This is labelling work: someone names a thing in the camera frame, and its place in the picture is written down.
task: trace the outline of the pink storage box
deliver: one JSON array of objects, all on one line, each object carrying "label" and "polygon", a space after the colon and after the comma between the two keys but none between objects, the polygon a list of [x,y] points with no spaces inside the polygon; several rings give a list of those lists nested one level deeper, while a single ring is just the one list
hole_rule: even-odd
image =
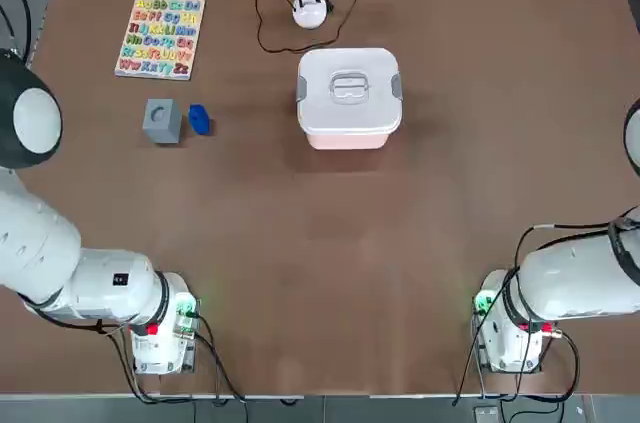
[{"label": "pink storage box", "polygon": [[383,48],[312,50],[298,66],[296,99],[315,149],[380,148],[402,120],[398,62]]}]

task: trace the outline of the power cord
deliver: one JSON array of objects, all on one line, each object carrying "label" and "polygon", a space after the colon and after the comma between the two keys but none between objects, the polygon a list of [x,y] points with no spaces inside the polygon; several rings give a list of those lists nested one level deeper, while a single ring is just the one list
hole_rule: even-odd
[{"label": "power cord", "polygon": [[[345,14],[342,22],[340,23],[340,25],[338,26],[338,29],[336,30],[335,37],[333,37],[333,38],[331,38],[330,40],[327,40],[327,41],[311,43],[309,45],[302,46],[302,47],[299,47],[299,48],[289,48],[289,47],[267,48],[266,46],[264,46],[264,44],[262,43],[262,40],[260,38],[260,34],[261,34],[261,31],[262,31],[262,25],[264,23],[264,20],[262,19],[262,14],[260,13],[260,8],[259,8],[259,5],[258,5],[258,1],[259,0],[255,0],[254,4],[255,4],[255,9],[256,9],[256,15],[258,16],[258,30],[256,32],[256,38],[258,39],[258,44],[260,45],[260,48],[262,48],[263,51],[265,51],[267,53],[271,53],[271,54],[277,54],[277,53],[300,54],[300,53],[305,53],[305,52],[307,52],[309,50],[325,48],[327,46],[332,45],[336,41],[338,41],[338,39],[340,38],[340,32],[342,31],[342,28],[347,23],[347,21],[349,21],[349,17],[351,16],[351,13],[353,12],[353,8],[356,6],[356,3],[357,3],[358,0],[353,0],[353,3],[351,3],[351,6],[347,10],[347,13]],[[289,6],[291,6],[293,8],[293,2],[291,2],[290,0],[287,0],[287,3],[289,3]]]},{"label": "power cord", "polygon": [[15,40],[16,32],[13,31],[13,25],[11,24],[11,20],[9,19],[9,15],[7,15],[7,12],[4,11],[4,8],[2,7],[2,5],[0,5],[0,14],[2,15],[2,18],[4,18],[4,22],[7,25],[7,31],[9,32],[9,36],[11,37],[11,40]]},{"label": "power cord", "polygon": [[21,0],[24,7],[24,16],[26,20],[26,41],[24,45],[24,52],[22,53],[22,63],[25,65],[29,61],[29,54],[31,53],[31,8],[29,7],[28,0]]},{"label": "power cord", "polygon": [[511,417],[509,418],[509,421],[507,421],[505,415],[504,415],[504,402],[500,401],[500,416],[502,417],[502,422],[503,423],[511,423],[516,417],[521,416],[521,415],[553,415],[554,413],[557,413],[558,410],[562,409],[562,411],[560,412],[560,418],[558,419],[558,423],[562,423],[562,420],[564,419],[564,405],[565,403],[556,403],[556,406],[554,409],[552,410],[526,410],[526,411],[516,411],[513,415],[511,415]]}]

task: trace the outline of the wooden table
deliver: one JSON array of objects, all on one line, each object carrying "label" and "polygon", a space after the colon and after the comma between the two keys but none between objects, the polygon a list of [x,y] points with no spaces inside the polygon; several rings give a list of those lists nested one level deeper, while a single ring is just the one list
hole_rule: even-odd
[{"label": "wooden table", "polygon": [[[34,70],[60,101],[64,140],[21,176],[84,246],[184,275],[246,393],[452,394],[470,300],[512,263],[520,233],[639,200],[622,146],[640,94],[626,0],[358,0],[339,44],[396,55],[404,120],[384,149],[344,153],[307,144],[299,56],[260,50],[254,0],[206,1],[190,82],[113,75],[133,0],[51,1]],[[284,0],[260,0],[265,45],[331,37],[350,0],[334,3],[307,32]],[[215,135],[185,129],[177,147],[155,147],[147,98],[205,105]],[[105,339],[51,327],[6,290],[0,312],[0,391],[127,391]],[[637,316],[562,327],[582,354],[580,391],[640,392]],[[523,391],[563,392],[571,361],[555,345]],[[213,375],[200,353],[195,376],[147,386],[211,393]],[[465,392],[478,389],[472,371]]]}]

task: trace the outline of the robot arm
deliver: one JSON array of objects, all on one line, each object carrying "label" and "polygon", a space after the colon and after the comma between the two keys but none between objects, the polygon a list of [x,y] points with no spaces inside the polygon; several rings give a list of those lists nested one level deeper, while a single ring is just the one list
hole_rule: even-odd
[{"label": "robot arm", "polygon": [[26,190],[14,169],[56,152],[60,109],[14,56],[0,56],[0,75],[0,285],[56,319],[129,325],[138,372],[179,372],[196,310],[184,280],[138,253],[82,248],[76,227]]},{"label": "robot arm", "polygon": [[[640,101],[627,114],[624,147],[640,176]],[[635,208],[599,231],[546,245],[527,255],[517,277],[514,269],[487,276],[474,306],[476,318],[486,316],[479,340],[490,371],[537,368],[551,322],[640,310],[639,216]]]}]

